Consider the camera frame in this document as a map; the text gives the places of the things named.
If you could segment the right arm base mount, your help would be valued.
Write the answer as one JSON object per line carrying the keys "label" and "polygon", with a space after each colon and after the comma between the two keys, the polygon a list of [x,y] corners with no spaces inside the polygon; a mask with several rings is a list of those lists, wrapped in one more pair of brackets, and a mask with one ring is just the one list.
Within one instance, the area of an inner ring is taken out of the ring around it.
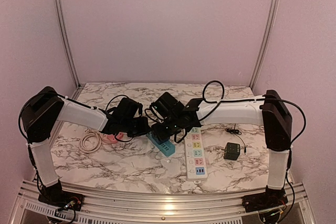
{"label": "right arm base mount", "polygon": [[260,211],[269,208],[286,205],[288,203],[287,195],[266,195],[259,193],[247,195],[242,198],[242,206],[246,212]]}

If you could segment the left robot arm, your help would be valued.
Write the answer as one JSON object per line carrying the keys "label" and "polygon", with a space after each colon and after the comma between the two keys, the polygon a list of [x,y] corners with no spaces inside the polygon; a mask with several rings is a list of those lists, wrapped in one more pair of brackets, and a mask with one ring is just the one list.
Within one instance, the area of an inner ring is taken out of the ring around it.
{"label": "left robot arm", "polygon": [[69,99],[50,86],[44,87],[21,108],[18,128],[28,144],[28,153],[40,183],[40,194],[54,205],[66,202],[66,193],[54,169],[49,138],[55,123],[69,122],[106,135],[125,133],[129,138],[150,131],[142,104],[124,97],[109,110]]}

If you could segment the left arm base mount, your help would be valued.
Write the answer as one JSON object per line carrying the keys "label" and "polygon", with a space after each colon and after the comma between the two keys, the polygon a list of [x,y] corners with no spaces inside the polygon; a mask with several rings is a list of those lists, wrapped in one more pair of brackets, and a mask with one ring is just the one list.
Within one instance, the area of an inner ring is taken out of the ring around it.
{"label": "left arm base mount", "polygon": [[68,191],[63,191],[60,195],[53,195],[53,199],[48,199],[43,195],[39,195],[38,201],[52,205],[61,209],[64,209],[65,205],[74,201],[73,209],[75,211],[80,211],[82,203],[84,200],[84,195],[78,193],[72,193]]}

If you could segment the teal power strip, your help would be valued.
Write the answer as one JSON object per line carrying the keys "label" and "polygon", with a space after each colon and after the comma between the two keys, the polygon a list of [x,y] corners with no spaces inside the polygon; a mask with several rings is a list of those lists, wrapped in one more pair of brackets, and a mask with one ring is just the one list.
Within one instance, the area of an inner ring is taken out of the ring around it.
{"label": "teal power strip", "polygon": [[152,142],[152,144],[159,149],[159,151],[166,157],[170,157],[175,153],[175,145],[172,144],[169,140],[164,143],[159,144],[156,141],[156,138],[153,137],[151,133],[148,133],[146,137]]}

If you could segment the dark green cube socket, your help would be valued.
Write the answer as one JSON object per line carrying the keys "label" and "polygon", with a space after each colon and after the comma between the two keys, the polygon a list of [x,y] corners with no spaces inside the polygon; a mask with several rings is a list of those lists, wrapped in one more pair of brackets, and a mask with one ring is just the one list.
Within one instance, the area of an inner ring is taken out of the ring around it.
{"label": "dark green cube socket", "polygon": [[224,159],[236,161],[240,156],[240,145],[228,142],[224,148]]}

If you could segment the white long power strip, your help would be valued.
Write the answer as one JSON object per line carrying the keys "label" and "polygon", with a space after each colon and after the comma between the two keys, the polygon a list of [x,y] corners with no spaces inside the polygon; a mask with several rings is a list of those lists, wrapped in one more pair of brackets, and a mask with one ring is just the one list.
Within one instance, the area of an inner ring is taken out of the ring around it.
{"label": "white long power strip", "polygon": [[200,183],[207,180],[207,166],[201,129],[192,128],[184,139],[186,177],[188,181]]}

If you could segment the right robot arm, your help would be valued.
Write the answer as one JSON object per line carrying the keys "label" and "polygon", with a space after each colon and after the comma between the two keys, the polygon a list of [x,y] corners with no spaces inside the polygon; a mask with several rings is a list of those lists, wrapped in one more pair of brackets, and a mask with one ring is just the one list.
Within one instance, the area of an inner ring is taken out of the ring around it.
{"label": "right robot arm", "polygon": [[292,116],[276,91],[268,90],[265,95],[248,99],[217,102],[193,98],[187,104],[165,92],[151,106],[163,118],[162,122],[151,126],[159,141],[203,125],[232,123],[263,126],[269,150],[269,175],[260,203],[271,207],[280,199],[290,156]]}

